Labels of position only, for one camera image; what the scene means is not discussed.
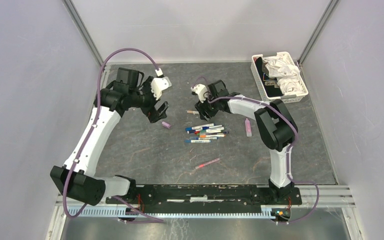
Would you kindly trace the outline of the purple highlighter cap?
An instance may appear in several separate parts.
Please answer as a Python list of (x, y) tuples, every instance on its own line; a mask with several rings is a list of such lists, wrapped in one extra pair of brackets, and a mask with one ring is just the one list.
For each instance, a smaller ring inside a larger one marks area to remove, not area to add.
[(165, 121), (162, 121), (161, 124), (162, 124), (163, 127), (167, 128), (167, 129), (171, 128), (171, 125), (169, 123), (165, 122)]

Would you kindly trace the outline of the blue cap marker front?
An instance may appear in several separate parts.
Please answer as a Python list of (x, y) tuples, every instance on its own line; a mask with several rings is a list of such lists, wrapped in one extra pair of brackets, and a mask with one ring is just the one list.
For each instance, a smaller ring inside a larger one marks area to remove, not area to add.
[(186, 139), (184, 143), (210, 143), (210, 139)]

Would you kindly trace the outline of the pink highlighter pen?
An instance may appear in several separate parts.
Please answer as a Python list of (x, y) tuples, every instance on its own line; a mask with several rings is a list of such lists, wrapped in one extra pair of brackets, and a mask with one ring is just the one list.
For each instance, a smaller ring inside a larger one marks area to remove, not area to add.
[(252, 128), (251, 128), (251, 122), (248, 118), (245, 119), (244, 125), (245, 125), (246, 136), (251, 137), (252, 136)]

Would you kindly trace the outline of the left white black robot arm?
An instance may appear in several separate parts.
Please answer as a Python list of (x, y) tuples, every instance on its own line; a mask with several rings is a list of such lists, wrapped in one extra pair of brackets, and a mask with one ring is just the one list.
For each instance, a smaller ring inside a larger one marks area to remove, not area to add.
[(167, 117), (168, 102), (159, 108), (156, 104), (171, 86), (160, 70), (156, 77), (145, 77), (141, 71), (120, 67), (116, 79), (96, 97), (90, 120), (72, 154), (62, 166), (52, 167), (50, 178), (58, 191), (90, 206), (112, 196), (125, 204), (133, 203), (137, 198), (135, 180), (124, 176), (98, 178), (97, 165), (111, 132), (129, 109), (141, 110), (150, 123)]

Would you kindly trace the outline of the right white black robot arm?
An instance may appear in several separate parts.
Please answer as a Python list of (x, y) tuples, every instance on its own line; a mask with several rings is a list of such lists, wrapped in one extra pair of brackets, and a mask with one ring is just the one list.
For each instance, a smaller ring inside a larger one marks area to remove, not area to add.
[(265, 102), (229, 92), (222, 80), (209, 85), (196, 84), (190, 90), (198, 97), (195, 108), (203, 120), (208, 121), (218, 112), (225, 112), (256, 122), (260, 138), (270, 150), (269, 199), (275, 204), (286, 201), (295, 186), (291, 153), (298, 128), (285, 103), (280, 99)]

